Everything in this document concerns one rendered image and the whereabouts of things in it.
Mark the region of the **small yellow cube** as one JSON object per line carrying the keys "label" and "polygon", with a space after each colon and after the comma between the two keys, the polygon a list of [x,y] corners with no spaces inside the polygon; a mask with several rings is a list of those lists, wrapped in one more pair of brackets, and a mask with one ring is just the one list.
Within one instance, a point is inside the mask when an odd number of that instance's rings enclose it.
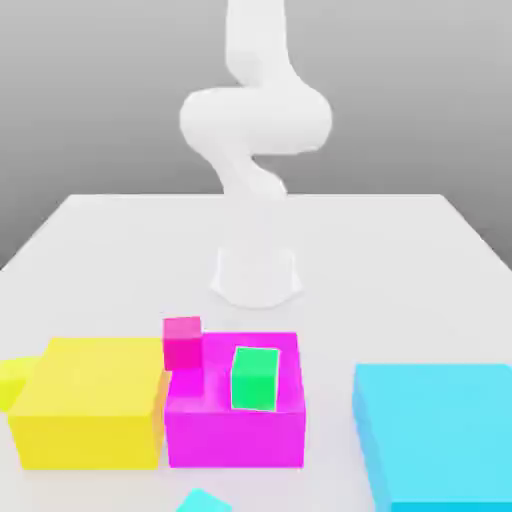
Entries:
{"label": "small yellow cube", "polygon": [[0,361],[0,412],[7,412],[32,374],[39,356]]}

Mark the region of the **small cyan cube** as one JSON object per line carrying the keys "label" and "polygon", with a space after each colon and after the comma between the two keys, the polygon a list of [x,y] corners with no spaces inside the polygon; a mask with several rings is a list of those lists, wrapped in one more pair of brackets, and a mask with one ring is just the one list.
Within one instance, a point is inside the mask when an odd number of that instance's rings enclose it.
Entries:
{"label": "small cyan cube", "polygon": [[202,489],[193,489],[175,512],[232,512],[232,506]]}

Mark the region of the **large cyan box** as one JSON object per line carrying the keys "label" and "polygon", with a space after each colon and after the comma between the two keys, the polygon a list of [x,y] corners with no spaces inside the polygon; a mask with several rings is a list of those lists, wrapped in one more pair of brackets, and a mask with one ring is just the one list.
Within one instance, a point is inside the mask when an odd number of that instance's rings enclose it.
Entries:
{"label": "large cyan box", "polygon": [[358,364],[375,512],[512,512],[512,367]]}

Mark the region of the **small pink cube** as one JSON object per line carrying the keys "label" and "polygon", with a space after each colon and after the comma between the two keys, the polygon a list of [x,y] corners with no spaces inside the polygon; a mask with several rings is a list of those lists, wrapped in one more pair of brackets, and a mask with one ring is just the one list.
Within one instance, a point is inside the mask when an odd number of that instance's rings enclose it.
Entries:
{"label": "small pink cube", "polygon": [[199,316],[163,320],[163,356],[167,371],[202,366],[202,327]]}

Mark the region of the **small green cube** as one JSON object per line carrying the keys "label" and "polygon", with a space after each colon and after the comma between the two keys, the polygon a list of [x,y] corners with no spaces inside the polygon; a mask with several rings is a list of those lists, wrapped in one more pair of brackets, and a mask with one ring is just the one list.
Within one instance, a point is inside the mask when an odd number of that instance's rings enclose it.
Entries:
{"label": "small green cube", "polygon": [[231,371],[231,407],[238,410],[277,410],[280,350],[237,346]]}

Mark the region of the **large magenta box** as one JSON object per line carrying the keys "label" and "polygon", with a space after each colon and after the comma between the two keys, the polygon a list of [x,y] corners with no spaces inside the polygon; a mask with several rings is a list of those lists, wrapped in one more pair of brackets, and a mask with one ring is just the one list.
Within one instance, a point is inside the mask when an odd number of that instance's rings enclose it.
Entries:
{"label": "large magenta box", "polygon": [[[276,410],[231,407],[238,346],[277,349]],[[200,368],[175,370],[164,409],[172,468],[301,468],[306,406],[297,334],[209,332]]]}

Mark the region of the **large yellow box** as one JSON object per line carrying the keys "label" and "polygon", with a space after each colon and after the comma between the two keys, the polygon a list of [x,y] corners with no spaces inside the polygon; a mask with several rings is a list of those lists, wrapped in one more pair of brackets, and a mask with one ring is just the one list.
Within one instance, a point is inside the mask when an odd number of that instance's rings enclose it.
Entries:
{"label": "large yellow box", "polygon": [[7,418],[25,470],[151,470],[170,375],[157,338],[54,338]]}

